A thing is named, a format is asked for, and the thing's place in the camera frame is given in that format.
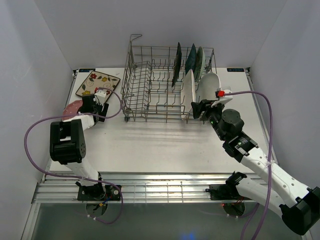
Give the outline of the white rectangular plate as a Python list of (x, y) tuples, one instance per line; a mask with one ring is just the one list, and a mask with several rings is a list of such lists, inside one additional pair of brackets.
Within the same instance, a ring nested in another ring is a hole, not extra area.
[(180, 110), (181, 118), (184, 120), (192, 111), (192, 102), (196, 101), (194, 72), (190, 69), (185, 75), (180, 88)]

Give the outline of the white oval plate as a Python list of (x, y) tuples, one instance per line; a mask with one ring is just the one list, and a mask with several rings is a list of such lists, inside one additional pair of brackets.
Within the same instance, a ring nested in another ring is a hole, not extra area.
[(219, 76), (210, 72), (204, 75), (196, 90), (195, 101), (199, 103), (201, 100), (216, 101), (216, 91), (221, 87)]

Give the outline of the pink dotted round plate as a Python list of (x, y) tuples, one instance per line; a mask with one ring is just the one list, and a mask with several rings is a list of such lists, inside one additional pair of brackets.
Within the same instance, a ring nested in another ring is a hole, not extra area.
[(62, 120), (68, 120), (70, 118), (72, 118), (69, 115), (72, 114), (76, 114), (79, 111), (79, 108), (83, 105), (83, 101), (82, 100), (75, 100), (73, 102), (71, 102), (70, 104), (68, 104), (65, 109), (63, 110), (63, 118)]

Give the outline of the teal square plate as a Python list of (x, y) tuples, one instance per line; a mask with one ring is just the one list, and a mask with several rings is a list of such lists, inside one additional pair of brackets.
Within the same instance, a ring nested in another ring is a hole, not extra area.
[(190, 70), (195, 72), (197, 64), (197, 50), (195, 44), (192, 45), (190, 53), (185, 62), (185, 74), (187, 74)]

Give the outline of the black floral square plate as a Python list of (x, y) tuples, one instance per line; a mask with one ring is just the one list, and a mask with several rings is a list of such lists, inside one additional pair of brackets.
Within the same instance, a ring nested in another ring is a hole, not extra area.
[(180, 42), (178, 42), (176, 56), (175, 56), (175, 62), (174, 62), (174, 67), (173, 67), (173, 78), (171, 81), (172, 88), (175, 86), (175, 84), (179, 78), (181, 62), (182, 62), (182, 48), (181, 48)]

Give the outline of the green round flower plate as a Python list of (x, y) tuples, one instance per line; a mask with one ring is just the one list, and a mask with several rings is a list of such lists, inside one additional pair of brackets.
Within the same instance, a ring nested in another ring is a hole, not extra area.
[(197, 56), (196, 56), (196, 67), (194, 70), (194, 80), (195, 82), (198, 82), (203, 74), (204, 66), (205, 66), (205, 51), (202, 46), (200, 46), (197, 50)]

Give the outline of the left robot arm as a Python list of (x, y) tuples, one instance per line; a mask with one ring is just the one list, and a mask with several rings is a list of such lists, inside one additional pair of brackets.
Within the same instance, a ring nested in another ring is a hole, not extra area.
[(106, 187), (101, 182), (101, 174), (86, 159), (84, 131), (104, 122), (109, 104), (102, 97), (83, 96), (68, 104), (63, 111), (61, 121), (50, 124), (50, 158), (66, 166), (79, 177), (76, 182), (86, 196), (100, 200), (106, 195)]

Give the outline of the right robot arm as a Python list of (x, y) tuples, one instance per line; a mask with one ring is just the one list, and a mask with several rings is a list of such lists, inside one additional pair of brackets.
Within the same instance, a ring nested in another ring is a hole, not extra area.
[(191, 107), (194, 119), (211, 123), (225, 152), (268, 184), (268, 187), (261, 186), (236, 172), (225, 182), (230, 198), (244, 196), (268, 204), (290, 230), (301, 236), (320, 219), (319, 187), (310, 188), (269, 161), (258, 144), (243, 132), (244, 121), (238, 111), (224, 109), (222, 103), (206, 99), (192, 102)]

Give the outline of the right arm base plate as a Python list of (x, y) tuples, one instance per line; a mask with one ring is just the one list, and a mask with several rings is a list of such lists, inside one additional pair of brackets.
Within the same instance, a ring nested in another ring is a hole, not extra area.
[(210, 184), (205, 192), (211, 200), (237, 200), (240, 197), (236, 187), (227, 184)]

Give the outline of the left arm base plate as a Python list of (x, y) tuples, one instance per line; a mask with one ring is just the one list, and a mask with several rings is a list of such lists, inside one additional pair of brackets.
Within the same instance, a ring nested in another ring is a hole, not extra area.
[(119, 201), (121, 187), (121, 185), (115, 187), (108, 184), (102, 186), (98, 183), (92, 186), (80, 186), (76, 199), (78, 201)]

